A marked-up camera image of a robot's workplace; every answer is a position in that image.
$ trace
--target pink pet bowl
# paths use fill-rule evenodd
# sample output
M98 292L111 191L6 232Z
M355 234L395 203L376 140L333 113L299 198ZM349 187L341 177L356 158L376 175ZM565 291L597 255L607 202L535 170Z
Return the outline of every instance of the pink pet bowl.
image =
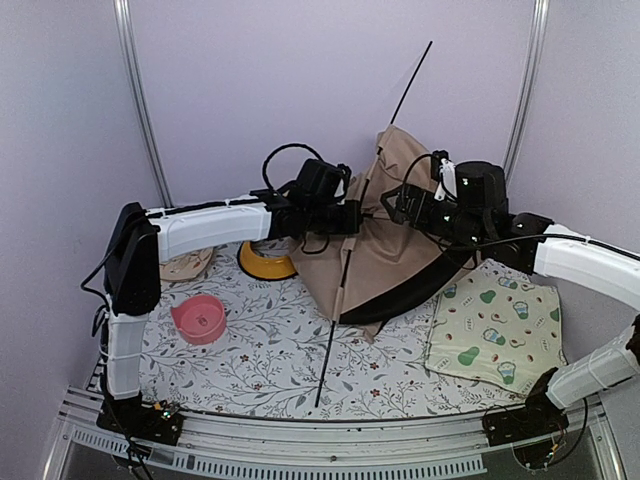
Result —
M224 305L211 295L185 300L171 309L171 316L182 338L192 345L213 343L227 328Z

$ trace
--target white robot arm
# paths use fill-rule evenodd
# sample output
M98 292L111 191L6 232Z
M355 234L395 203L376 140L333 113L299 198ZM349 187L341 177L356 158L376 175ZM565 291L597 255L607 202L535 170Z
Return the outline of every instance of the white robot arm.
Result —
M143 210L130 204L123 209L103 261L109 310L103 326L103 390L112 415L102 416L100 426L117 430L110 417L118 416L145 438L138 418L149 409L141 406L138 370L144 325L160 298L159 262L234 241L307 231L358 231L358 203L335 196L338 187L344 185L346 190L348 185L346 167L336 170L321 161L307 162L315 163L306 169L305 164L298 179L288 184L286 196L269 188L190 207ZM382 196L392 221L409 222L425 235L439 237L436 241L447 241L448 248L479 250L484 257L525 273L569 280L640 311L640 256L578 235L544 217L509 214L500 167L485 162L453 166L446 158L441 165L442 170L432 169L440 181L435 194L405 179ZM543 375L527 399L535 411L529 416L562 415L574 402L640 373L639 358L640 326L636 331L632 325L591 355ZM491 422L492 415L486 421ZM156 432L152 439L175 444L179 427L173 432L162 438Z

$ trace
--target aluminum frame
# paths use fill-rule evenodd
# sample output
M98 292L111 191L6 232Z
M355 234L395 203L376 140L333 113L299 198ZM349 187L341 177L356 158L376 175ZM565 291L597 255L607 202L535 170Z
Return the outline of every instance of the aluminum frame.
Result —
M136 52L135 39L133 35L133 25L131 22L131 12L129 10L129 0L114 0L116 24L118 26L118 34L120 36L120 45L122 47L122 55L124 57L127 76L131 85L136 111L138 113L138 121L142 129L149 161L151 163L151 171L155 181L162 205L165 208L173 207L173 199L169 190L169 184L164 174L160 154L158 153L158 145L153 134L151 126L151 117L147 108L147 101L142 88L142 78L140 76L140 65L138 64L138 54Z
M52 452L56 453L50 454L49 458L62 465L70 441L126 456L123 436L95 425L101 405L99 394L68 389L58 417L62 425L58 437L62 440L54 442ZM569 431L581 428L583 412L580 404L568 409ZM153 448L149 464L228 479L243 478L242 468L265 472L264 478L271 475L271 480L277 480L274 472L278 476L283 472L283 479L289 472L290 480L303 478L305 474L308 479L337 480L343 478L343 473L344 478L350 476L359 480L361 472L369 472L366 478L372 480L384 471L393 471L396 475L397 472L410 472L408 475L413 472L413 478L421 478L416 473L420 469L434 472L422 478L456 478L485 471L483 453L549 438L546 435L490 447L482 431L484 412L371 421L254 419L188 411L183 414L185 422L178 446L140 442ZM624 480L622 463L598 397L589 401L588 425L604 478ZM463 472L462 465L471 465L473 469L467 466ZM61 471L62 466L51 465L43 479L58 480Z
M533 88L538 74L538 65L542 57L542 47L544 44L544 35L547 29L547 17L549 13L549 0L536 0L533 10L533 19L531 22L531 33L529 36L529 50L527 53L527 62L525 64L524 77L522 79L522 87L520 89L520 97L518 99L518 107L511 129L511 136L507 145L507 152L503 163L507 187L513 173L515 171L518 154L524 136L527 116L533 96Z

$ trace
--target patterned tablecloth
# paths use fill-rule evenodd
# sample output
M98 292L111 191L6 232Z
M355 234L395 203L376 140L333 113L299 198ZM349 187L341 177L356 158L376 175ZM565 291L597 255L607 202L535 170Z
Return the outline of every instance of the patterned tablecloth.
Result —
M431 299L390 321L373 344L358 328L338 326L314 408L330 322L299 278L265 282L245 275L237 266L238 248L217 248L213 264L192 282L162 285L144 335L146 400L171 399L212 413L326 420L448 415L522 401L486 383L425 370L437 305ZM480 268L505 270L494 262ZM199 293L220 298L228 320L224 335L202 347L180 337L170 312Z

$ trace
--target purple wall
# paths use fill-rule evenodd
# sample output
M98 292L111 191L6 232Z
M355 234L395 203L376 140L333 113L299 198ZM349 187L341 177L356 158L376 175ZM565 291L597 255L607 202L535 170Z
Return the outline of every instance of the purple wall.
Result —
M529 210L640 251L640 3L551 2L531 115L509 188ZM560 282L564 343L576 359L636 312ZM629 478L640 469L640 382L603 396Z
M0 477L36 478L96 359L99 262L120 207L157 205L111 2L0 2Z
M533 2L132 2L140 66L178 203L261 188L275 147L370 164L428 40L397 124L452 158L502 162ZM273 162L274 183L303 153Z

